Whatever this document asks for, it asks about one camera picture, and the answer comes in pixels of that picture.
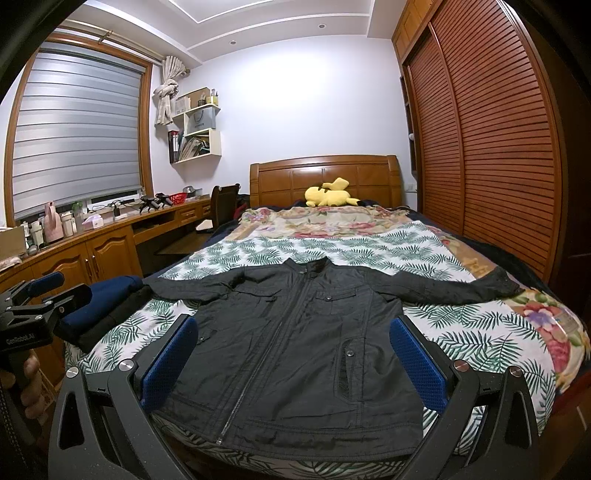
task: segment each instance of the desk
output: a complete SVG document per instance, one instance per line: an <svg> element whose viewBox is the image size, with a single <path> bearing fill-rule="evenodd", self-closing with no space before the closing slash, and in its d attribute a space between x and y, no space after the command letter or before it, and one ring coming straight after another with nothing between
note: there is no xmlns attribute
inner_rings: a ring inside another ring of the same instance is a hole
<svg viewBox="0 0 591 480"><path fill-rule="evenodd" d="M209 215L210 199L189 200L182 205L165 206L150 213L136 213L103 227L64 238L42 249L37 255L0 273L0 291L22 280L32 280L56 271L64 284L47 295L54 295L79 283L92 284L118 275L143 276L136 245L177 228L197 223ZM35 349L41 369L54 385L64 375L63 343Z"/></svg>

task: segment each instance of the dark blue cushion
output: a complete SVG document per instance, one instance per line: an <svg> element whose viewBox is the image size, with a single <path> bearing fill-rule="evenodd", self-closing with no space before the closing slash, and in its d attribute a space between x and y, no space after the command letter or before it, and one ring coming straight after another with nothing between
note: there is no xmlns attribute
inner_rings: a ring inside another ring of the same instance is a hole
<svg viewBox="0 0 591 480"><path fill-rule="evenodd" d="M70 334L81 335L143 285L142 279L135 275L125 275L93 283L90 286L92 290L90 303L66 315L61 320L61 324Z"/></svg>

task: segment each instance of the leaf print blanket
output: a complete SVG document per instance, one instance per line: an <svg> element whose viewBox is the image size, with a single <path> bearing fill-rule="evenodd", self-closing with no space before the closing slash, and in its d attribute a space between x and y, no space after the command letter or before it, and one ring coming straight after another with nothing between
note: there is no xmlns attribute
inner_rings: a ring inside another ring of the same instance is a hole
<svg viewBox="0 0 591 480"><path fill-rule="evenodd" d="M162 276L173 280L202 278L246 265L278 264L287 258L304 263L322 257L329 257L335 264L363 265L386 274L407 270L439 280L470 282L475 279L441 240L419 221L406 223L387 233L368 236L307 239L255 237L222 241L195 252ZM126 322L112 329L86 357L77 348L68 345L66 362L68 366L78 364L85 372L113 369L118 362L132 357L145 345L159 338L178 315L194 313L196 310L197 306L190 302L151 300ZM451 358L463 358L476 369L492 372L502 372L509 365L519 365L525 372L530 388L538 431L542 432L551 413L556 380L546 344L525 317L515 313L502 301L465 306L406 304L404 311L425 337L436 341ZM482 415L482 407L474 409L457 446L460 453L469 450ZM425 432L435 418L435 412L425 409ZM226 452L222 447L196 439L190 432L159 417L155 421L187 446L206 450L208 454L222 460L236 453ZM371 471L375 475L369 474L367 464L363 464L359 471L365 473L358 475L357 470L335 468L334 471L342 475L330 478L377 478L392 474L401 465L395 460L373 463ZM318 478L313 473L316 465L303 466L301 462L244 457L240 466L256 469L253 466L259 465L257 462L275 466L279 462L281 474L291 478Z"/></svg>

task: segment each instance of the human hand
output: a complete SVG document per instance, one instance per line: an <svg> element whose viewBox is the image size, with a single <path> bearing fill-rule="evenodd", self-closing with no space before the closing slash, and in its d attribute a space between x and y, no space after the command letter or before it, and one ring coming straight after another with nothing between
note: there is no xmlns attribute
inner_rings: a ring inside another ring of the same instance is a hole
<svg viewBox="0 0 591 480"><path fill-rule="evenodd" d="M41 373L39 372L39 359L33 352L29 351L27 358L22 365L25 376L31 380L27 387L21 393L21 402L25 408L25 415L28 419L36 419L43 413L45 402L41 396ZM0 382L2 388L9 389L14 385L16 379L12 373L0 369Z"/></svg>

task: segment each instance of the wooden window frame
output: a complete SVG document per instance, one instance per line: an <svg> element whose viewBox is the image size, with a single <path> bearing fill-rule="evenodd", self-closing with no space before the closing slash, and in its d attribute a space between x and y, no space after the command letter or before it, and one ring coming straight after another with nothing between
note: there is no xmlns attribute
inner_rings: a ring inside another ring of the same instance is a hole
<svg viewBox="0 0 591 480"><path fill-rule="evenodd" d="M111 45L106 45L98 40L80 37L68 33L52 33L46 41L55 43L65 43L77 47L89 48L90 50L100 51L113 55L119 59L130 61L136 65L145 68L139 81L139 105L138 105L138 157L139 157L139 177L142 186L147 195L154 195L154 186L152 185L152 164L150 159L150 90L152 84L152 62L141 57L133 55L124 50L120 50ZM18 84L17 93L12 104L12 111L8 121L6 135L6 148L4 151L4 209L6 213L6 223L8 226L16 226L14 219L14 202L12 198L12 160L14 156L14 139L17 133L18 115L21 110L22 97L25 93L25 87L37 56L37 51L29 59L22 72L21 80Z"/></svg>

